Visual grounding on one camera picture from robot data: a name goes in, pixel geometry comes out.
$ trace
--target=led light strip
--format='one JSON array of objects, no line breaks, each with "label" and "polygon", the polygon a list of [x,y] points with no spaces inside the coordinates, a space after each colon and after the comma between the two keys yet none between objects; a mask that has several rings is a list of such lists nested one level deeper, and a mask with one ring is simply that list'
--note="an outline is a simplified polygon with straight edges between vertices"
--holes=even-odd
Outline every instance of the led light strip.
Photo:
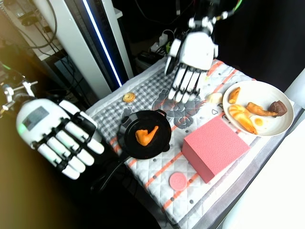
[{"label": "led light strip", "polygon": [[102,47],[103,47],[103,49],[104,49],[104,51],[105,51],[105,53],[106,53],[106,56],[107,56],[107,58],[108,58],[108,61],[109,61],[109,63],[110,63],[110,66],[111,66],[111,68],[112,68],[112,70],[113,70],[113,73],[114,73],[114,75],[115,75],[115,78],[116,78],[116,80],[118,81],[119,86],[122,87],[122,83],[121,83],[120,78],[119,78],[119,76],[118,76],[118,74],[117,74],[117,72],[116,72],[116,70],[115,70],[115,68],[114,68],[114,65],[113,65],[113,63],[112,63],[112,60],[111,60],[110,55],[109,55],[109,53],[108,53],[108,50],[107,50],[107,48],[106,48],[106,46],[105,46],[104,40],[103,40],[103,38],[102,38],[102,36],[101,36],[101,33],[100,33],[100,31],[99,31],[99,29],[98,29],[98,27],[97,27],[97,25],[96,25],[96,22],[95,22],[95,20],[94,20],[94,17],[93,17],[93,15],[92,15],[92,12],[91,12],[91,10],[90,10],[90,7],[89,7],[89,5],[88,5],[88,2],[87,2],[87,0],[82,0],[82,2],[83,2],[84,5],[85,5],[85,8],[86,8],[87,13],[88,13],[88,15],[89,15],[89,17],[90,17],[90,20],[91,20],[92,25],[93,25],[93,27],[94,27],[94,29],[95,29],[95,32],[96,32],[97,36],[99,37],[99,40],[100,40],[100,42],[101,42],[101,45],[102,45]]}]

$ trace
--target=robotic hand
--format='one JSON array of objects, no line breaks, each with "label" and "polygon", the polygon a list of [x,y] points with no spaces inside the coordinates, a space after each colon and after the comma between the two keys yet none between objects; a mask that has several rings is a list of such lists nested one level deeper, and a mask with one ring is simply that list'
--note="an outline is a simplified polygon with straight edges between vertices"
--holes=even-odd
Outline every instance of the robotic hand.
[{"label": "robotic hand", "polygon": [[[203,4],[208,3],[207,13],[203,12]],[[218,45],[214,44],[211,34],[218,20],[233,15],[237,8],[230,12],[222,12],[216,16],[220,0],[201,0],[194,18],[189,20],[190,32],[182,41],[175,39],[169,51],[165,66],[165,75],[171,73],[178,62],[173,85],[168,98],[178,103],[193,100],[202,90],[206,74],[212,66],[213,59],[218,56]]]},{"label": "robotic hand", "polygon": [[77,179],[86,166],[94,163],[91,153],[104,151],[103,145],[92,138],[97,124],[68,101],[57,105],[48,99],[36,99],[33,83],[26,82],[24,76],[22,85],[13,89],[1,83],[8,101],[1,113],[21,104],[16,120],[21,138],[63,174]]}]

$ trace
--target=black frying pan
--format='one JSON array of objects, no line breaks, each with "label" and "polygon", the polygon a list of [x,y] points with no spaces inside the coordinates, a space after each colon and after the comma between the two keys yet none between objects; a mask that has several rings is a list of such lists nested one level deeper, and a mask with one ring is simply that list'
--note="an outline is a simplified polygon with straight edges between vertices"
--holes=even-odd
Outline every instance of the black frying pan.
[{"label": "black frying pan", "polygon": [[[147,146],[142,146],[137,142],[135,132],[137,130],[148,130],[151,132],[155,126],[158,126],[154,138]],[[170,149],[172,130],[166,119],[166,113],[162,110],[156,111],[138,111],[130,116],[124,117],[118,132],[118,142],[122,148],[122,154],[118,162],[106,174],[106,180],[99,188],[102,191],[114,172],[130,157],[136,159],[149,159],[157,156],[161,152]]]}]

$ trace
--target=pink round lid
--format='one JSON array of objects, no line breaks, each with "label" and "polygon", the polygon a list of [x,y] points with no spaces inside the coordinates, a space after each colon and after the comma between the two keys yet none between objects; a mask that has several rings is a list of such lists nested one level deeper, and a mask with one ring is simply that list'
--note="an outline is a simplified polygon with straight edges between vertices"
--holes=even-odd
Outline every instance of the pink round lid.
[{"label": "pink round lid", "polygon": [[183,173],[173,173],[170,177],[170,186],[176,191],[186,188],[187,179]]}]

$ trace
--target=quilted tablecloth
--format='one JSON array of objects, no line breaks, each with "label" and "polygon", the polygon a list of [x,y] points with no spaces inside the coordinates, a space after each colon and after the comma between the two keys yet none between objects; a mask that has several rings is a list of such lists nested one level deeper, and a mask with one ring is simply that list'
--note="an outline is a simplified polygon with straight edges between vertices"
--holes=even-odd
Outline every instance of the quilted tablecloth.
[{"label": "quilted tablecloth", "polygon": [[[208,228],[232,201],[230,197],[224,199],[225,194],[229,190],[232,192],[232,187],[242,175],[245,176],[246,169],[254,162],[254,159],[259,156],[266,158],[272,147],[283,136],[260,138],[245,134],[227,120],[222,104],[206,102],[205,97],[210,93],[224,93],[234,83],[254,80],[242,72],[222,61],[214,60],[200,95],[194,101],[182,104],[174,103],[166,98],[174,73],[165,76],[164,67],[165,60],[162,60],[145,75],[131,79],[118,91],[98,102],[87,113],[98,123],[98,129],[105,140],[116,153],[120,154],[122,150],[118,145],[116,134],[121,119],[140,110],[164,110],[172,127],[170,150],[147,160],[130,158],[126,161],[126,165],[162,208],[172,225],[191,229],[200,219],[209,216],[206,225],[200,227]],[[125,103],[122,100],[127,92],[136,94],[136,99],[131,103]],[[296,111],[300,107],[295,105],[294,109],[297,114]],[[216,116],[221,117],[251,148],[209,183],[205,183],[182,155],[181,149],[184,137]],[[185,190],[175,191],[170,187],[169,177],[174,172],[186,175],[188,182]],[[232,198],[240,193],[240,189],[242,187],[238,186],[233,190]]]}]

